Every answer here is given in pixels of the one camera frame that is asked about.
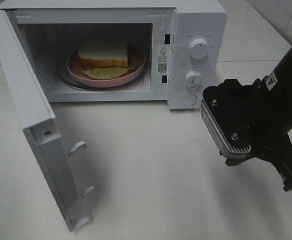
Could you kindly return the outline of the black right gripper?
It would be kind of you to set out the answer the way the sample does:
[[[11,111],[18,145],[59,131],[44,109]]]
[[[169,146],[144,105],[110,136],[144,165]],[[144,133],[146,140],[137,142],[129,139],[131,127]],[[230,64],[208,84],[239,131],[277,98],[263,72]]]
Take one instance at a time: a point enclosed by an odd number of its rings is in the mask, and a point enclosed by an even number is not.
[[[252,158],[269,162],[282,177],[284,190],[292,191],[292,142],[288,135],[292,124],[284,107],[260,79],[252,85],[236,82],[229,91],[252,135],[252,150],[247,157],[226,159],[226,166],[238,166]]]

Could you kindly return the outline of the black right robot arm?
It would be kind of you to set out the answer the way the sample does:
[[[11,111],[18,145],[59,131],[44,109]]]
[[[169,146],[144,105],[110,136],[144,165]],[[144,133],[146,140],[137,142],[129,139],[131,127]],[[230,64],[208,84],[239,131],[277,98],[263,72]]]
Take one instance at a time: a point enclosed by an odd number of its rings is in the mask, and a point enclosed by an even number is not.
[[[242,159],[227,159],[226,165],[237,166],[258,158],[271,163],[283,179],[284,191],[292,191],[292,47],[262,81],[255,81],[266,115],[250,117],[252,151]]]

